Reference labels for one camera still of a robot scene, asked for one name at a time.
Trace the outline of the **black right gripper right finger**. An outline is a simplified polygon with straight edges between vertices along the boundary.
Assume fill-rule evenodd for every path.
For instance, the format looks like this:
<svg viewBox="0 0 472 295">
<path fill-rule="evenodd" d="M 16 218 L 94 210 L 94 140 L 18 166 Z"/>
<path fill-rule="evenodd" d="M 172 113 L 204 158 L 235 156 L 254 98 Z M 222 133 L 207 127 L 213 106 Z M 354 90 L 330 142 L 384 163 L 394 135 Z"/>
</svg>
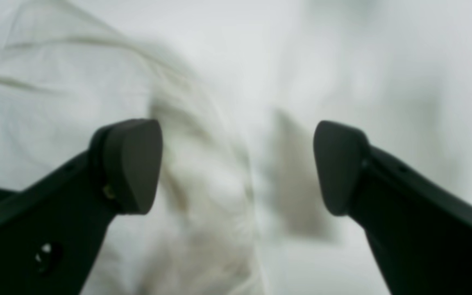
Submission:
<svg viewBox="0 0 472 295">
<path fill-rule="evenodd" d="M 365 231 L 392 295 L 472 295 L 472 205 L 323 120 L 313 136 L 323 202 Z"/>
</svg>

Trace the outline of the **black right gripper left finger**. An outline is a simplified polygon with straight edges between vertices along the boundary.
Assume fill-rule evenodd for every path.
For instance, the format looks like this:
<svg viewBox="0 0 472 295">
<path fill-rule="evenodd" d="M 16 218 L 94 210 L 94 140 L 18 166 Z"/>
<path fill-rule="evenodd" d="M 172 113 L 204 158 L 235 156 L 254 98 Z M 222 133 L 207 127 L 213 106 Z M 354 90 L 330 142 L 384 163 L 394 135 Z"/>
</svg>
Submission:
<svg viewBox="0 0 472 295">
<path fill-rule="evenodd" d="M 112 220 L 150 211 L 162 149 L 157 120 L 126 120 L 32 186 L 0 188 L 0 295 L 81 293 Z"/>
</svg>

